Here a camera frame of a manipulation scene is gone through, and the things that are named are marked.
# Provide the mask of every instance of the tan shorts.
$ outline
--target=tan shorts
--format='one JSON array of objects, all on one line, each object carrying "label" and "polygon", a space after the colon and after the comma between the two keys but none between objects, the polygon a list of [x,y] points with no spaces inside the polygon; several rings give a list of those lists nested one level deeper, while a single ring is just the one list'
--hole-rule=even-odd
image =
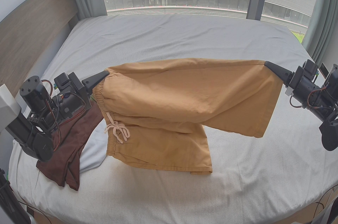
[{"label": "tan shorts", "polygon": [[107,68],[93,89],[110,125],[107,154],[133,167],[211,173],[203,125],[264,135],[283,84],[264,62],[187,58]]}]

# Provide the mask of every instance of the green grass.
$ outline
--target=green grass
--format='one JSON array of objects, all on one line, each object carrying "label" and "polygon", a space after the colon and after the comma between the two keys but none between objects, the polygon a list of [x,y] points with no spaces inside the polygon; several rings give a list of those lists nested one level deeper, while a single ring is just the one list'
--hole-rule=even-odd
[{"label": "green grass", "polygon": [[305,34],[298,33],[298,32],[293,32],[293,31],[291,31],[291,32],[294,34],[294,36],[296,36],[296,38],[298,39],[298,41],[299,41],[300,43],[302,43]]}]

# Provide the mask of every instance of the drawstring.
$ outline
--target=drawstring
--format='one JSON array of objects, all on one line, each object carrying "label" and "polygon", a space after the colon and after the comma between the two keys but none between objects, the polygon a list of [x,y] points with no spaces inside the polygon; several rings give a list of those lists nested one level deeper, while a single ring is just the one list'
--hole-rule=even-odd
[{"label": "drawstring", "polygon": [[106,128],[104,129],[104,133],[108,132],[109,128],[112,128],[112,133],[113,135],[117,138],[117,140],[120,143],[123,143],[123,141],[118,137],[118,135],[116,134],[116,130],[120,130],[123,136],[124,141],[127,141],[127,138],[130,137],[130,132],[128,130],[128,128],[126,128],[126,126],[123,123],[119,123],[117,120],[113,120],[112,117],[110,116],[109,112],[106,112],[109,120],[110,120],[110,124],[108,124],[106,126]]}]

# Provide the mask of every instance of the bed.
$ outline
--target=bed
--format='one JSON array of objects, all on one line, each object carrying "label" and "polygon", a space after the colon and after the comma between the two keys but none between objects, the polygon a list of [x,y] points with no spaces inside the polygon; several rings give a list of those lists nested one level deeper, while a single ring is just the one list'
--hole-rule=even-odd
[{"label": "bed", "polygon": [[[310,59],[275,24],[185,14],[102,16],[77,23],[43,78],[74,71],[81,80],[125,62],[186,57],[268,60],[293,71]],[[19,199],[65,223],[276,222],[338,182],[338,151],[324,150],[321,122],[292,108],[284,92],[263,138],[205,128],[211,175],[139,169],[106,157],[80,174],[74,191],[44,177],[36,159],[14,144],[8,178]]]}]

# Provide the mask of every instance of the wooden headboard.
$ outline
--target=wooden headboard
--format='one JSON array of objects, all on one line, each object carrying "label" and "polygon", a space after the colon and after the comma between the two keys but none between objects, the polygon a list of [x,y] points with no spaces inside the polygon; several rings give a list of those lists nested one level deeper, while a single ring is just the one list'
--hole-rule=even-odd
[{"label": "wooden headboard", "polygon": [[77,12],[75,0],[26,0],[0,22],[0,84],[5,83],[13,96]]}]

